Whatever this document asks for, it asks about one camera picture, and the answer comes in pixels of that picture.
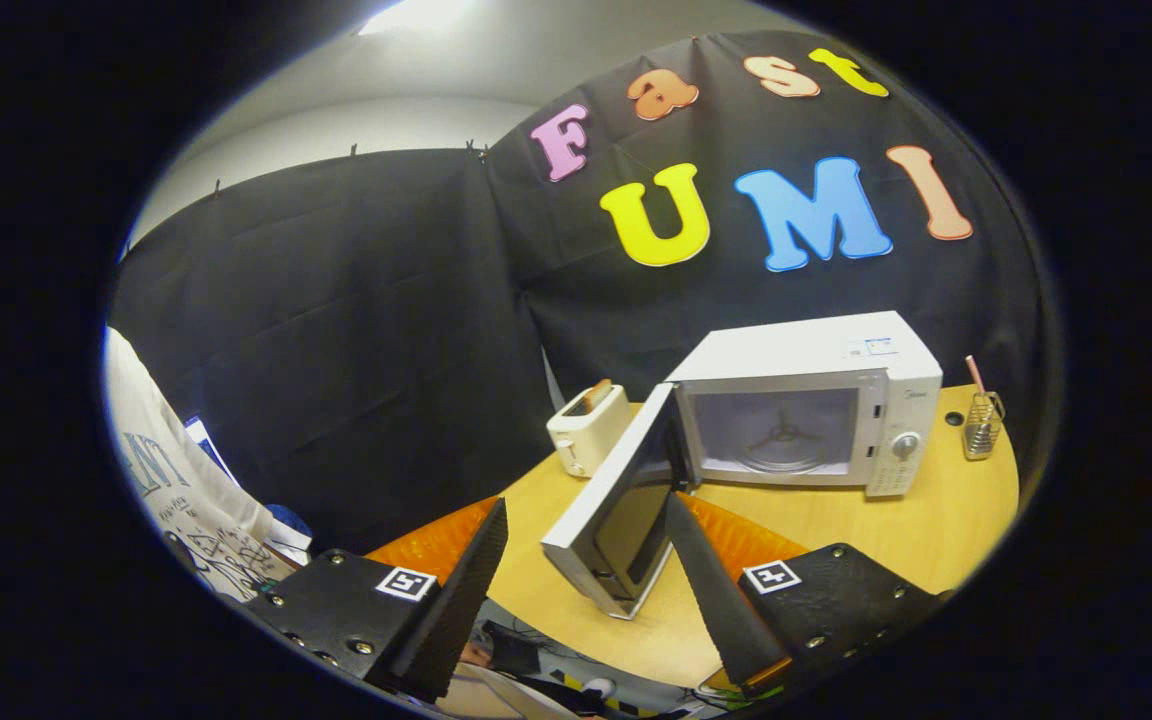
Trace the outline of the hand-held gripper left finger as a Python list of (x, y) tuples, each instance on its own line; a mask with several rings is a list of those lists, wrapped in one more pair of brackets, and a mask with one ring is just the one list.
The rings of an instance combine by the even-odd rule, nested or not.
[(238, 607), (329, 673), (433, 703), (448, 692), (507, 539), (505, 498), (484, 498), (366, 555), (325, 551)]

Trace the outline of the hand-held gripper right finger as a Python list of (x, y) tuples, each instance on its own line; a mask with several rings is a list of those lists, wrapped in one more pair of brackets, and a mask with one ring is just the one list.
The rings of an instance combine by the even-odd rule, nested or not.
[(799, 694), (940, 611), (931, 593), (851, 544), (808, 550), (698, 497), (666, 523), (723, 674), (745, 694)]

